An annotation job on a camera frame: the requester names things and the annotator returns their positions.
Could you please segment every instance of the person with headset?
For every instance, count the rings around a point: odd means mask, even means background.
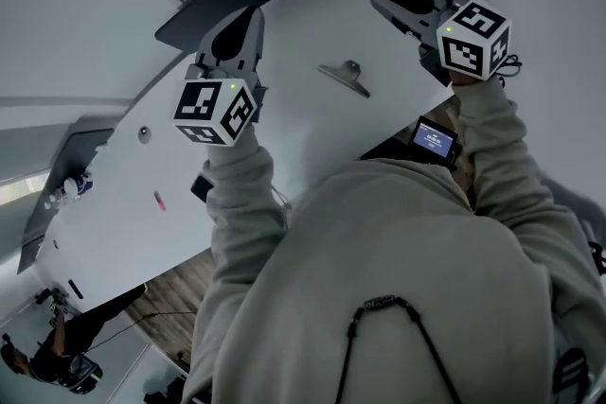
[[[145,285],[141,285],[68,322],[64,319],[62,308],[59,308],[55,329],[48,334],[33,359],[30,360],[9,341],[0,351],[2,359],[15,374],[41,382],[61,382],[68,373],[72,359],[85,353],[103,326],[145,291]]]
[[[474,207],[450,172],[352,162],[288,230],[249,126],[208,147],[217,268],[184,402],[582,401],[606,363],[606,299],[498,79],[452,73]]]

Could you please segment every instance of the red marker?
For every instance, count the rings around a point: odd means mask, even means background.
[[[158,205],[160,206],[162,212],[166,212],[167,207],[162,202],[162,198],[160,197],[160,194],[158,194],[157,190],[153,193],[153,196],[155,197],[155,201],[158,202]]]

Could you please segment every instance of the window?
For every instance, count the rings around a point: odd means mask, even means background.
[[[42,191],[45,187],[46,179],[48,179],[48,174],[49,172],[38,173],[16,182],[7,181],[6,184],[0,183],[0,205]]]

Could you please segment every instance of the wooden floor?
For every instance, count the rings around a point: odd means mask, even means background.
[[[464,140],[457,119],[459,104],[451,97],[437,106],[429,114],[430,119],[459,134],[457,140],[464,146]],[[408,143],[416,122],[394,135]],[[472,186],[472,165],[462,154],[456,162],[454,180],[467,193]],[[195,312],[204,299],[214,272],[215,264],[210,250],[192,257],[189,261],[157,276],[148,282],[148,292],[128,308],[134,321],[150,313],[184,311],[188,315],[156,316],[143,320],[140,328],[147,333],[155,345],[172,361],[188,372],[191,358],[191,338],[195,322]]]

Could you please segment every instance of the gray hoodie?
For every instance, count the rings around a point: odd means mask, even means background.
[[[420,313],[466,404],[548,402],[555,326],[601,370],[606,301],[577,220],[541,185],[498,81],[454,90],[475,214],[445,168],[374,160],[328,177],[286,231],[253,129],[208,149],[217,270],[184,401],[212,385],[214,404],[334,402],[353,313],[386,294]],[[360,322],[342,402],[452,398],[419,329],[390,308]]]

